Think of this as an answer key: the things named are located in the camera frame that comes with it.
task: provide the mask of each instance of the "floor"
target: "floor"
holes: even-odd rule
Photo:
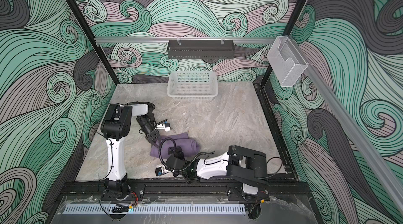
[[[219,156],[228,151],[228,146],[238,145],[259,150],[267,159],[279,156],[269,126],[252,82],[221,82],[219,94],[212,102],[175,102],[167,95],[166,83],[120,84],[116,87],[111,102],[152,102],[156,108],[156,121],[168,119],[173,131],[161,135],[188,132],[201,151],[213,151]],[[125,140],[125,167],[128,178],[154,178],[155,168],[161,163],[151,157],[151,145],[135,118],[131,121],[130,133]],[[84,159],[76,181],[94,181],[106,176],[108,171],[106,142],[95,135]],[[275,158],[267,165],[268,173],[277,171],[281,161]],[[172,177],[168,173],[162,177]]]

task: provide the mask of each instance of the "aluminum rail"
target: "aluminum rail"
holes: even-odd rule
[[[250,44],[272,44],[274,38],[257,38],[257,37],[148,37],[148,36],[124,36],[124,37],[95,37],[96,43],[168,43],[169,40],[233,40],[234,43],[250,43]]]

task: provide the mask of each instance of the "white plastic basket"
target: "white plastic basket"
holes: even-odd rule
[[[219,93],[214,71],[173,71],[168,80],[168,96],[177,102],[209,102]]]

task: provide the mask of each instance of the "wall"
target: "wall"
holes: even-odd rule
[[[275,37],[297,0],[76,0],[95,36]],[[271,45],[239,44],[233,60],[171,60],[167,44],[104,44],[122,83],[167,82],[174,70],[214,70],[260,82]]]
[[[402,0],[308,0],[292,36],[374,147],[403,176]],[[297,173],[326,223],[403,223],[333,112],[303,74],[273,111]]]
[[[45,222],[114,89],[65,0],[0,0],[1,223]]]

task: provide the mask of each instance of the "clear acrylic holder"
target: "clear acrylic holder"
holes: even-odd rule
[[[278,36],[267,59],[282,87],[292,87],[308,67],[300,46],[288,36]]]

